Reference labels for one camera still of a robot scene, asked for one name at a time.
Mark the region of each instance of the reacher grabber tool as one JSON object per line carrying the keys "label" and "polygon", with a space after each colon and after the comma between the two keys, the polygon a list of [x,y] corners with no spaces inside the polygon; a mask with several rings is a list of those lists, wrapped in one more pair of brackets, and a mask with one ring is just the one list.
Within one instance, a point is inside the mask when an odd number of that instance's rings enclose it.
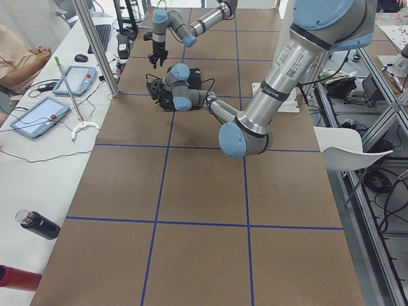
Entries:
{"label": "reacher grabber tool", "polygon": [[64,83],[65,83],[66,89],[68,91],[68,94],[71,97],[72,103],[74,104],[76,114],[78,115],[79,124],[76,127],[74,127],[74,129],[72,130],[72,134],[71,134],[71,136],[72,136],[71,140],[74,142],[77,132],[79,132],[81,129],[86,128],[87,126],[94,126],[95,128],[99,129],[99,125],[96,124],[95,122],[84,121],[84,118],[82,117],[82,115],[81,115],[81,113],[79,111],[77,102],[75,102],[75,98],[72,95],[71,89],[69,87],[68,81],[66,80],[66,77],[65,77],[65,74],[64,74],[64,72],[62,70],[59,59],[56,56],[54,57],[54,59],[55,59],[55,61],[57,63],[59,71],[61,72],[62,79],[64,80]]}

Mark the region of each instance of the keyboard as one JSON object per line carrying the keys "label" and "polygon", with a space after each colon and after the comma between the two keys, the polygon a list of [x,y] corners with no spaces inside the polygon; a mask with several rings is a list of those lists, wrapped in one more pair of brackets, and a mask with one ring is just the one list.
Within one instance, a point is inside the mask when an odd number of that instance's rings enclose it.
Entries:
{"label": "keyboard", "polygon": [[[112,30],[112,26],[110,24],[97,24],[95,25],[96,32],[101,40],[103,50],[106,52],[108,48],[109,38],[110,38],[110,31]],[[88,54],[94,53],[92,51],[91,45],[88,48]]]}

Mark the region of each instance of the label on robot arm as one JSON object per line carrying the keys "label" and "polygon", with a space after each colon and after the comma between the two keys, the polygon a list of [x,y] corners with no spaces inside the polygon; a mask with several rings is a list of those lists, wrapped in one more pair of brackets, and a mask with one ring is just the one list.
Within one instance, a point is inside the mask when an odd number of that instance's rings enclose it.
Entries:
{"label": "label on robot arm", "polygon": [[[299,74],[307,69],[309,61],[312,58],[309,54],[302,52],[299,48],[297,48],[297,50],[294,49],[293,46],[286,44],[275,63],[279,69],[286,70],[286,72],[282,72],[282,74],[290,79],[297,79]],[[292,57],[292,61],[286,63],[290,57]]]}

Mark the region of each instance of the tablet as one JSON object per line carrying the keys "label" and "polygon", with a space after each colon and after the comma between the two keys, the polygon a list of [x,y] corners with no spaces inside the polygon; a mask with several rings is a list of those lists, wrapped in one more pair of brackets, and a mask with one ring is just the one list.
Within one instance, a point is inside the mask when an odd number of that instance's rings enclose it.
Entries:
{"label": "tablet", "polygon": [[45,97],[14,120],[10,126],[25,137],[35,139],[47,132],[69,112],[69,106]]}
{"label": "tablet", "polygon": [[[69,66],[64,74],[72,94],[74,96],[81,96],[94,81],[96,69],[95,67]],[[63,78],[57,82],[52,92],[65,96],[69,94]]]}

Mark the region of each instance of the computer mouse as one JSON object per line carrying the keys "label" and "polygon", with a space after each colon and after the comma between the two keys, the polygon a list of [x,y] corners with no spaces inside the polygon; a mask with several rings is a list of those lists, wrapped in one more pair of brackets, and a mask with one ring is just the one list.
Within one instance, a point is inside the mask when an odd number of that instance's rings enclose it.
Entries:
{"label": "computer mouse", "polygon": [[74,57],[74,61],[76,62],[87,62],[88,61],[88,57],[84,54],[77,54]]}

